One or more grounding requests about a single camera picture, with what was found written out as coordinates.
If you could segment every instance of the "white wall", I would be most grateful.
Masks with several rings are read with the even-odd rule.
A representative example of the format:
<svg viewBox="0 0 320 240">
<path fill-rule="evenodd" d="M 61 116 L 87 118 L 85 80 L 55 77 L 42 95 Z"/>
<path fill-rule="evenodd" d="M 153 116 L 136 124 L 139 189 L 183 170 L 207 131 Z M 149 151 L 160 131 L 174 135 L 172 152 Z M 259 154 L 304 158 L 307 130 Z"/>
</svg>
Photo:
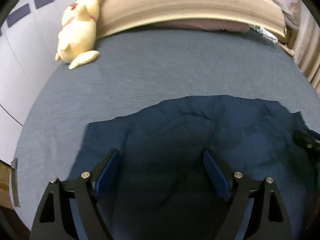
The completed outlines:
<svg viewBox="0 0 320 240">
<path fill-rule="evenodd" d="M 54 61 L 61 17 L 75 0 L 54 0 L 11 27 L 4 22 L 0 37 L 0 159 L 11 163 L 22 125 L 40 90 L 60 63 Z"/>
</svg>

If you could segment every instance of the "navy blue cloth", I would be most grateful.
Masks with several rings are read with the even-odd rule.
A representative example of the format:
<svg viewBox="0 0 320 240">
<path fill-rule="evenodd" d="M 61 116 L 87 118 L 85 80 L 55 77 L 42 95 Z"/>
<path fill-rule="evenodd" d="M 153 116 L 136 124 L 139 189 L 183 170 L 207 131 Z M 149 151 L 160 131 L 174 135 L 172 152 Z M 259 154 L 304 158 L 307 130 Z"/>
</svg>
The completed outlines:
<svg viewBox="0 0 320 240">
<path fill-rule="evenodd" d="M 291 114 L 275 101 L 232 96 L 166 100 L 88 124 L 69 179 L 90 171 L 117 148 L 122 163 L 112 192 L 98 203 L 114 239 L 206 239 L 229 208 L 203 166 L 202 152 L 211 148 L 233 171 L 275 180 L 296 239 L 315 176 L 305 151 L 292 141 L 295 130 L 309 131 L 300 113 Z M 250 205 L 236 239 L 243 238 L 249 216 Z"/>
</svg>

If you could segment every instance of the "bed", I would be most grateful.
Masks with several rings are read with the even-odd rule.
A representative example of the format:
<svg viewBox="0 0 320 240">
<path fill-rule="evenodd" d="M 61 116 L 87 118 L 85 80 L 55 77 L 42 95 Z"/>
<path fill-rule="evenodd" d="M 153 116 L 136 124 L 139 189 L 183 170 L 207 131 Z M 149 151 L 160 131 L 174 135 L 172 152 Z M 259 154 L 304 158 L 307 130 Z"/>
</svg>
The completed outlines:
<svg viewBox="0 0 320 240">
<path fill-rule="evenodd" d="M 68 178 L 90 122 L 190 95 L 279 101 L 320 132 L 320 100 L 293 58 L 257 33 L 142 27 L 97 41 L 96 62 L 59 67 L 38 96 L 18 142 L 16 208 L 28 228 L 51 176 Z M 302 217 L 292 225 L 294 237 Z M 116 239 L 130 239 L 118 234 Z"/>
</svg>

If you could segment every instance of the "metal screw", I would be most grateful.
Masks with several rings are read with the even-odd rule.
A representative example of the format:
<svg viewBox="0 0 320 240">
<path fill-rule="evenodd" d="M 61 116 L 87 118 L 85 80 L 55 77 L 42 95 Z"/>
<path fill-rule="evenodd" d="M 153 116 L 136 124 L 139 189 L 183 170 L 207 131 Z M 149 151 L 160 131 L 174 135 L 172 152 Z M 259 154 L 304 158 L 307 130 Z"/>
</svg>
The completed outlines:
<svg viewBox="0 0 320 240">
<path fill-rule="evenodd" d="M 49 179 L 49 181 L 51 182 L 51 183 L 55 183 L 56 181 L 57 181 L 57 177 L 51 177 L 50 179 Z"/>
<path fill-rule="evenodd" d="M 273 178 L 271 178 L 271 177 L 266 177 L 266 182 L 268 182 L 268 183 L 273 183 Z"/>
<path fill-rule="evenodd" d="M 82 174 L 81 174 L 81 177 L 83 178 L 83 179 L 86 179 L 86 178 L 88 178 L 90 176 L 90 172 L 87 172 L 87 171 L 85 171 L 85 172 L 83 172 Z"/>
<path fill-rule="evenodd" d="M 236 172 L 234 173 L 234 176 L 235 176 L 237 179 L 241 179 L 241 178 L 243 177 L 243 174 L 242 174 L 241 172 L 239 172 L 239 171 L 236 171 Z"/>
</svg>

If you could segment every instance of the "stuffed animal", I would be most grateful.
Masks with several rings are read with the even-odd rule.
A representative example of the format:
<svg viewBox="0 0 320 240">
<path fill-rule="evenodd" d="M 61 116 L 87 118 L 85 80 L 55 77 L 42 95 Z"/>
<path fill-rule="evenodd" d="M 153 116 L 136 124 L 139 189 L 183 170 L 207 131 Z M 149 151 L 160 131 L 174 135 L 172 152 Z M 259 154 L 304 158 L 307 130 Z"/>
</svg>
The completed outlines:
<svg viewBox="0 0 320 240">
<path fill-rule="evenodd" d="M 62 31 L 58 34 L 55 61 L 70 63 L 69 69 L 94 61 L 99 52 L 92 50 L 96 41 L 100 0 L 77 0 L 63 13 Z"/>
</svg>

